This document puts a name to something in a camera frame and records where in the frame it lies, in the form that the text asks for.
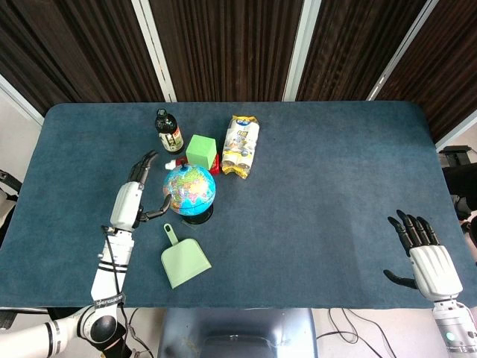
light green dustpan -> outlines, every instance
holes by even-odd
[[[172,247],[164,250],[161,261],[173,289],[212,267],[197,241],[179,242],[171,224],[164,224],[164,230]]]

white robotic hand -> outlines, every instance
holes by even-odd
[[[384,270],[392,282],[418,289],[434,302],[432,314],[451,357],[477,357],[477,328],[472,313],[455,299],[462,292],[449,252],[439,243],[431,225],[421,217],[413,217],[397,210],[402,224],[388,217],[409,257],[414,279],[396,276]]]

bottle cap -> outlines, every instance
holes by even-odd
[[[164,108],[160,108],[157,110],[157,118],[166,118],[167,111]]]
[[[167,162],[164,166],[167,170],[172,170],[176,167],[176,160],[173,159],[170,162]]]

dustpan handle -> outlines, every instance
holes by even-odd
[[[168,222],[164,224],[164,231],[167,237],[169,238],[169,241],[171,241],[172,245],[176,245],[179,242],[177,240],[176,234],[174,233],[174,230],[172,230],[171,224],[169,224]]]

bottle label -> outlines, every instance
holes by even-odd
[[[159,138],[166,151],[178,151],[184,144],[179,127],[173,134],[159,133]]]

